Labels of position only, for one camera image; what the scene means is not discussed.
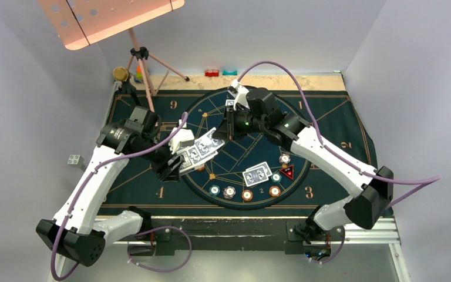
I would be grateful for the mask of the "pink blue poker chip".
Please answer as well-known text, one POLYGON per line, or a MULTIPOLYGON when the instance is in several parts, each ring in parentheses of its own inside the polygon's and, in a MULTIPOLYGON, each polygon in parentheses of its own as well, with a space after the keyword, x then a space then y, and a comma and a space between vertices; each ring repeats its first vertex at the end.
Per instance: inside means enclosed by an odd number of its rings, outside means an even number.
POLYGON ((289 154, 283 153, 280 157, 279 157, 279 162, 281 164, 288 164, 291 161, 291 157, 289 154))

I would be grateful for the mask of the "green blue chip stack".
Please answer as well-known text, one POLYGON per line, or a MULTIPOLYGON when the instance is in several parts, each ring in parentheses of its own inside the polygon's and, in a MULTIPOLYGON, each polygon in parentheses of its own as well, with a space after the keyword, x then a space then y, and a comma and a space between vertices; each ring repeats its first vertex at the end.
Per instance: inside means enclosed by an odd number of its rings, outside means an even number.
POLYGON ((209 187, 208 192, 212 196, 217 196, 221 192, 221 189, 218 185, 214 184, 209 187))

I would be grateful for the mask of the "red triangular dealer button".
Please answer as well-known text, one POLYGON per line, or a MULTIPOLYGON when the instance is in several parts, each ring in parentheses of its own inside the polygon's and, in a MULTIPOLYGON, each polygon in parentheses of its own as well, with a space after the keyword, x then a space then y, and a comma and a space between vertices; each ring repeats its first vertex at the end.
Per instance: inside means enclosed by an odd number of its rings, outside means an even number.
POLYGON ((289 178, 290 180, 294 179, 294 165, 283 165, 283 167, 280 169, 280 173, 289 178))

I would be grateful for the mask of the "green blue poker chip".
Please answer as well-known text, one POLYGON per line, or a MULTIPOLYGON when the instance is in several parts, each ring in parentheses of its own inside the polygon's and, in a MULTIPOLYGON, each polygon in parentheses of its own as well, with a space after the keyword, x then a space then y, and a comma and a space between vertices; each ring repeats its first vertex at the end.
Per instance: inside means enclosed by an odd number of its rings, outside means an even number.
POLYGON ((273 183, 279 183, 282 180, 282 176, 280 173, 273 173, 271 176, 271 181, 273 183))

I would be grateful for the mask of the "orange chip stack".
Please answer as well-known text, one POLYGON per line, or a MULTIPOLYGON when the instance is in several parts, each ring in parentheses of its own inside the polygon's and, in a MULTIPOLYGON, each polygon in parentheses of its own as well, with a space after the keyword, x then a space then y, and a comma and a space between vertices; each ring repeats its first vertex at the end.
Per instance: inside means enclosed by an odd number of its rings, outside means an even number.
POLYGON ((241 197, 245 202, 249 202, 253 199, 253 193, 251 190, 243 190, 241 197))

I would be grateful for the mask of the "blue playing card deck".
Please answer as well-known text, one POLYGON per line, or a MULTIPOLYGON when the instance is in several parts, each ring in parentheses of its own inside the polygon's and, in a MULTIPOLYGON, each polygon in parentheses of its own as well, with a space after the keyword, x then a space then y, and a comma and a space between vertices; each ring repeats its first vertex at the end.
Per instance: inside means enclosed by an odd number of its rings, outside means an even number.
POLYGON ((195 170, 198 164, 205 160, 205 157, 202 156, 194 146, 183 149, 177 154, 183 158, 183 162, 179 168, 179 175, 184 175, 195 170))

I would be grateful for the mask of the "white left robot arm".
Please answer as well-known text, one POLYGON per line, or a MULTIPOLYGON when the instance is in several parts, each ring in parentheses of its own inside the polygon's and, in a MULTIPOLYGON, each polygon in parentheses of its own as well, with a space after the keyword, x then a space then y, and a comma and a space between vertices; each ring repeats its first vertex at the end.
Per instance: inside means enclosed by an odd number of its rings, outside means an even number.
POLYGON ((181 161, 170 151, 168 142, 186 122, 183 113, 175 131, 156 142, 159 116, 141 106, 128 119, 104 126, 86 171, 73 193, 53 219, 39 221, 36 232, 52 251, 85 267, 100 258, 105 247, 127 236, 145 240, 152 233, 151 214, 129 207, 106 223, 96 223, 96 215, 108 191, 129 160, 142 157, 153 163, 160 177, 179 177, 181 161))

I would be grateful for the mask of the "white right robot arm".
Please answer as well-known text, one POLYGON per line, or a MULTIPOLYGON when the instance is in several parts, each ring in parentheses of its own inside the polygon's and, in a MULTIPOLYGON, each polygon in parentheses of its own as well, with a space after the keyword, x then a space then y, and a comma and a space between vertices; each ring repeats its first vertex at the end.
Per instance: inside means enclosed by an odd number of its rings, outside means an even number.
POLYGON ((390 169, 377 169, 353 158, 323 138, 315 122, 293 113, 283 113, 275 95, 266 88, 228 88, 234 97, 225 107, 223 121, 213 138, 236 140, 249 133, 262 133, 272 144, 307 159, 336 180, 348 197, 318 206, 296 232, 307 243, 323 240, 335 227, 353 223, 370 230, 393 197, 390 169))

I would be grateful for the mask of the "dark green rectangular poker mat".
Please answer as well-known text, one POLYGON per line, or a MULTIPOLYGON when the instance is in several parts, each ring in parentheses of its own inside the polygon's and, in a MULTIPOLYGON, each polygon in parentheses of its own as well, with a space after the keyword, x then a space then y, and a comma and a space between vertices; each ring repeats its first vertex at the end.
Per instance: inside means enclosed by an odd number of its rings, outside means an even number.
MULTIPOLYGON (((314 116, 323 137, 356 159, 377 166, 372 139, 345 91, 278 90, 278 105, 284 113, 304 119, 314 116)), ((311 168, 302 185, 286 199, 262 209, 233 210, 212 204, 193 192, 183 181, 161 182, 151 164, 131 159, 115 180, 102 204, 101 216, 114 216, 130 206, 155 216, 307 216, 317 206, 347 196, 346 190, 320 168, 311 168)))

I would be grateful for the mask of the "round blue poker mat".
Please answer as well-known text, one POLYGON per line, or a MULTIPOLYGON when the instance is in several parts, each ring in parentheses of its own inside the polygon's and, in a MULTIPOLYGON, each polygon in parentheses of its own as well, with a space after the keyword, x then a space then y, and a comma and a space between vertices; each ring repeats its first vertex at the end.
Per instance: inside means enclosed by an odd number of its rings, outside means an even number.
POLYGON ((292 156, 289 165, 294 165, 293 180, 282 175, 279 183, 267 180, 251 187, 245 185, 243 172, 261 162, 266 161, 273 173, 280 173, 283 165, 279 162, 279 157, 283 153, 287 151, 270 143, 262 134, 250 133, 239 140, 227 141, 217 155, 205 164, 205 170, 190 172, 183 176, 183 181, 198 196, 212 204, 233 210, 262 209, 286 199, 295 192, 311 168, 311 163, 306 159, 292 156), (221 189, 217 196, 212 196, 208 192, 209 187, 214 184, 221 189), (236 190, 235 196, 230 200, 223 196, 223 190, 227 186, 232 186, 236 190), (269 195, 271 186, 278 186, 281 189, 280 196, 269 195), (251 201, 245 202, 242 199, 243 190, 252 191, 251 201))

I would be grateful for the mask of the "teal toy block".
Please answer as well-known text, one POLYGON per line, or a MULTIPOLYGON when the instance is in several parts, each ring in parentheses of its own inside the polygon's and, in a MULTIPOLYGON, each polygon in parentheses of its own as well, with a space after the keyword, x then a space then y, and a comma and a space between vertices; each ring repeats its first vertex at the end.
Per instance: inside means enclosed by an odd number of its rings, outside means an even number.
POLYGON ((238 75, 238 71, 237 70, 227 70, 227 69, 224 69, 223 71, 222 71, 222 75, 223 76, 236 76, 236 75, 238 75))

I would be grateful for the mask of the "red toy block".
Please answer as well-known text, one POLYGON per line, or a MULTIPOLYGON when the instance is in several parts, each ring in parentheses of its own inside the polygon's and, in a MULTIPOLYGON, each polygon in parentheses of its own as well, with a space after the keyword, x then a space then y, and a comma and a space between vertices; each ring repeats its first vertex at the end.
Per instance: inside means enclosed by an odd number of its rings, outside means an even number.
POLYGON ((206 77, 218 77, 220 75, 220 71, 218 69, 207 69, 204 71, 204 75, 206 77))

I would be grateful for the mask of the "colourful stacking toy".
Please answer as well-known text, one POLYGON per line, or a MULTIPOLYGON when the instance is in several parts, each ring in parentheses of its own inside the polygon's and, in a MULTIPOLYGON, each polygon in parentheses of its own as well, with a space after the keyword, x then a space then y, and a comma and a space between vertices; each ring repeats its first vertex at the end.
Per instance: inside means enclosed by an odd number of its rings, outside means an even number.
POLYGON ((136 66, 136 73, 134 76, 134 81, 136 83, 143 83, 143 81, 144 81, 143 74, 142 74, 142 68, 139 65, 136 66))

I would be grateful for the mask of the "grey lego block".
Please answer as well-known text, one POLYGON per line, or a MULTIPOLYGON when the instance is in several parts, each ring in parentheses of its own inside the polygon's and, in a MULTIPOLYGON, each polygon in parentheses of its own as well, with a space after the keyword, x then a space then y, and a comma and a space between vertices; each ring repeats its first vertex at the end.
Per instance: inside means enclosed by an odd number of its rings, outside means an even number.
POLYGON ((70 155, 67 164, 69 166, 81 166, 83 159, 80 155, 70 155))

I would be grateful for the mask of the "brass round knob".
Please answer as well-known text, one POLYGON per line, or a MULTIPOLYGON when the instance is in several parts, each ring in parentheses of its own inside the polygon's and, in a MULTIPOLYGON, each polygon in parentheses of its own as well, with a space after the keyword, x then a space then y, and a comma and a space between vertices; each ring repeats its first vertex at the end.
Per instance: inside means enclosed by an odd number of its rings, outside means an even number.
POLYGON ((128 79, 130 79, 129 71, 121 66, 114 68, 112 75, 113 78, 119 82, 126 82, 128 79))

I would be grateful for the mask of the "pink music stand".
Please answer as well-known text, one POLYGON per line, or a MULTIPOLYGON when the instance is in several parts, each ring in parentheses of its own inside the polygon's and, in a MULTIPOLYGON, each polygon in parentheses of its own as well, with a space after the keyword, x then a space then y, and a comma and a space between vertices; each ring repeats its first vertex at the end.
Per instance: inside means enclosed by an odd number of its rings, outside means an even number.
POLYGON ((158 94, 149 75, 146 61, 152 58, 186 82, 188 76, 177 71, 139 44, 134 27, 151 19, 181 8, 184 1, 174 0, 124 0, 124 1, 38 1, 66 49, 80 50, 121 32, 127 32, 133 49, 129 65, 136 61, 142 74, 146 98, 150 110, 154 110, 152 98, 158 94))

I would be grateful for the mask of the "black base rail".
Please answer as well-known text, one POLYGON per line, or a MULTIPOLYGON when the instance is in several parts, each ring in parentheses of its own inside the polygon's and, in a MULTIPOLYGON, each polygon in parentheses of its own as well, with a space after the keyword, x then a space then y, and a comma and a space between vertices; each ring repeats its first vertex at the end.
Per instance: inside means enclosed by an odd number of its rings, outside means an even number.
POLYGON ((163 217, 154 216, 152 235, 123 238, 130 244, 156 247, 158 256, 172 256, 188 250, 190 238, 194 251, 281 251, 304 255, 309 250, 329 247, 336 251, 344 240, 343 229, 336 227, 323 240, 305 241, 305 217, 163 217))

